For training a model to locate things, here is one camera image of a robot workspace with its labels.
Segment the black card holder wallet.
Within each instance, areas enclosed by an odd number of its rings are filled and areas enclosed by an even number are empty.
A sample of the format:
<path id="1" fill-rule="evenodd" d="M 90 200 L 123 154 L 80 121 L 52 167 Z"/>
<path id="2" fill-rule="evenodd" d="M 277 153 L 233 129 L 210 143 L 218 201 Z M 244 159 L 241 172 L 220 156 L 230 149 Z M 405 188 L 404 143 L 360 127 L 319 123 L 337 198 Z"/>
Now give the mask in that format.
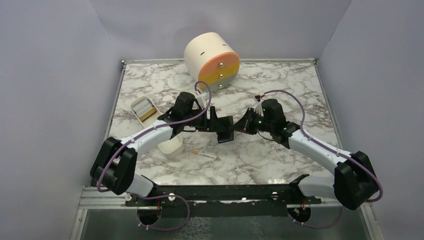
<path id="1" fill-rule="evenodd" d="M 217 132 L 217 142 L 219 144 L 231 142 L 234 140 L 234 121 L 232 116 L 220 117 L 219 122 L 222 128 Z"/>

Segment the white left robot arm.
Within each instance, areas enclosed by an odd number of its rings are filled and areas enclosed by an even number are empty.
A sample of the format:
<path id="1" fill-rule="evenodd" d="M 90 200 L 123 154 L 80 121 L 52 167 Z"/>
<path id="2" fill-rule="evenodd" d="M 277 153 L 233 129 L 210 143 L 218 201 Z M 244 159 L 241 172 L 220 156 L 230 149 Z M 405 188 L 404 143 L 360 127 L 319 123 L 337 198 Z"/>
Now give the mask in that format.
<path id="1" fill-rule="evenodd" d="M 157 200 L 155 183 L 135 174 L 138 155 L 175 138 L 186 126 L 198 132 L 216 133 L 218 143 L 230 142 L 234 139 L 233 125 L 232 116 L 218 117 L 214 106 L 209 103 L 201 106 L 195 95 L 181 92 L 174 105 L 152 125 L 121 140 L 107 138 L 94 161 L 90 176 L 97 182 L 99 192 L 135 194 L 144 205 L 152 205 Z"/>

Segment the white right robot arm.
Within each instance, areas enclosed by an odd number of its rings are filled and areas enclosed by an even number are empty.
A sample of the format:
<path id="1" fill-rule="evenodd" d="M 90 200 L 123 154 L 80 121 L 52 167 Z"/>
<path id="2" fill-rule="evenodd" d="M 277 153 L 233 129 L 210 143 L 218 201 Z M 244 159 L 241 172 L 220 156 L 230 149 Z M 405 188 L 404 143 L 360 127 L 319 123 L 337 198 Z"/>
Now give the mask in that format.
<path id="1" fill-rule="evenodd" d="M 308 197 L 324 197 L 356 210 L 379 191 L 375 172 L 365 153 L 350 153 L 313 138 L 299 124 L 286 119 L 276 99 L 260 101 L 255 109 L 248 108 L 233 129 L 249 135 L 269 133 L 276 143 L 303 154 L 332 174 L 297 180 L 288 190 L 289 199 L 296 204 Z"/>

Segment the stack of cards in tray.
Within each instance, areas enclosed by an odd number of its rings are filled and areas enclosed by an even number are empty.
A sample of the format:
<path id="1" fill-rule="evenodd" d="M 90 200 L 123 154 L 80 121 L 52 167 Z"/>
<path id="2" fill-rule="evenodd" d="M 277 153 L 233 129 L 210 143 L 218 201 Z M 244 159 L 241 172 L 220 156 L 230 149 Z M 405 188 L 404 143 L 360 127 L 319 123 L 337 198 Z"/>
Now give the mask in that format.
<path id="1" fill-rule="evenodd" d="M 147 96 L 142 96 L 134 100 L 130 104 L 130 109 L 142 123 L 158 112 L 153 102 Z"/>

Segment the orange capped syringe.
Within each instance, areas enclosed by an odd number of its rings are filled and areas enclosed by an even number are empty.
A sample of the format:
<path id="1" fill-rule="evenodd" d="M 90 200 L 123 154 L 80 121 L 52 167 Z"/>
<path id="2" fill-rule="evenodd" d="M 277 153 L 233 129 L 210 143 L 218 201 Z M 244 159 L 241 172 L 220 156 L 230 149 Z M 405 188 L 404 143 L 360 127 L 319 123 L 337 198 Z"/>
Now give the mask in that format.
<path id="1" fill-rule="evenodd" d="M 220 160 L 219 156 L 215 156 L 215 155 L 211 155 L 211 154 L 207 154 L 207 153 L 202 153 L 202 152 L 199 152 L 197 150 L 192 150 L 191 153 L 194 154 L 194 155 L 202 156 L 202 157 L 209 158 L 209 159 Z"/>

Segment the cream round drawer cabinet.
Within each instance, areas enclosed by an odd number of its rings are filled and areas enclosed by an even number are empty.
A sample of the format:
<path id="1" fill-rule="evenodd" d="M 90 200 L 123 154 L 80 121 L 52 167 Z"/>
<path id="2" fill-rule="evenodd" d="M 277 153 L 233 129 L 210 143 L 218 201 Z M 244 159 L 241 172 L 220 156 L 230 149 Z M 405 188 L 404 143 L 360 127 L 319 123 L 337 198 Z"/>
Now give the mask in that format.
<path id="1" fill-rule="evenodd" d="M 183 60 L 192 78 L 206 82 L 212 92 L 227 87 L 241 65 L 239 55 L 216 32 L 193 38 L 184 50 Z"/>

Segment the white oblong tray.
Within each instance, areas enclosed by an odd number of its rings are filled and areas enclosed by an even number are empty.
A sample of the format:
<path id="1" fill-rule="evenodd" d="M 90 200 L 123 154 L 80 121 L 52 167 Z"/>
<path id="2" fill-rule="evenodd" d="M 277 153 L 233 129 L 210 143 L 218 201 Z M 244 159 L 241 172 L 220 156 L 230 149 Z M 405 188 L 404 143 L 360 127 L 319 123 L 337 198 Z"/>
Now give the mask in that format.
<path id="1" fill-rule="evenodd" d="M 130 137 L 128 146 L 134 148 L 139 154 L 144 154 L 157 146 L 167 159 L 173 159 L 183 152 L 183 140 L 180 136 L 171 137 L 170 127 L 158 128 L 158 125 L 162 124 L 163 121 L 158 120 L 162 113 L 158 108 L 157 110 L 158 112 L 146 121 L 139 121 L 143 126 L 143 130 Z"/>

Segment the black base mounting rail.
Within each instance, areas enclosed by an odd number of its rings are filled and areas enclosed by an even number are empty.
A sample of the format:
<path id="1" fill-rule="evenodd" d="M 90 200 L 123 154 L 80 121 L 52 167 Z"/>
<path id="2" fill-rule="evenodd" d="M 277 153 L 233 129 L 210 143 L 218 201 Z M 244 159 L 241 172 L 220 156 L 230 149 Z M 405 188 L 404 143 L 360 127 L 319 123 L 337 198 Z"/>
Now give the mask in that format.
<path id="1" fill-rule="evenodd" d="M 127 207 L 164 218 L 288 216 L 287 208 L 320 204 L 293 184 L 156 185 L 148 200 L 132 195 Z"/>

